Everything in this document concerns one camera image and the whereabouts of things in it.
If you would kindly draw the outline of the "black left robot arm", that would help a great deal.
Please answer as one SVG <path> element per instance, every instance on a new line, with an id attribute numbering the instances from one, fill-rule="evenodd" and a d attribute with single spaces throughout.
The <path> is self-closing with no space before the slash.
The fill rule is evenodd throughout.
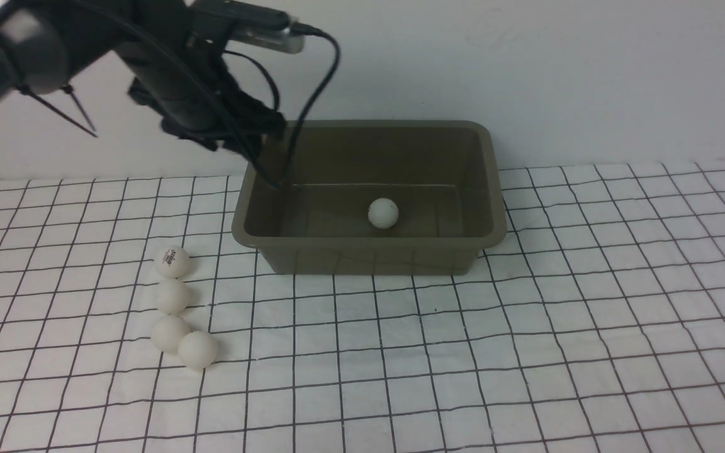
<path id="1" fill-rule="evenodd" d="M 235 1 L 0 1 L 0 100 L 72 94 L 73 77 L 115 52 L 133 74 L 130 98 L 165 133 L 250 155 L 285 120 L 278 96 L 266 106 L 240 88 L 224 50 L 236 41 L 299 53 L 296 26 L 284 11 Z"/>

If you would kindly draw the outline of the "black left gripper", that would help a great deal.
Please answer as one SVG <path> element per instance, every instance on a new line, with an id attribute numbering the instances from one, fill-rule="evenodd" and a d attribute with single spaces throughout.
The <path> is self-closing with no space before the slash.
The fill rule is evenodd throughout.
<path id="1" fill-rule="evenodd" d="M 160 35 L 132 25 L 126 64 L 130 99 L 161 117 L 162 130 L 210 151 L 225 147 L 258 155 L 262 138 L 281 138 L 286 122 L 276 106 L 247 94 L 230 74 L 220 42 L 165 26 Z"/>

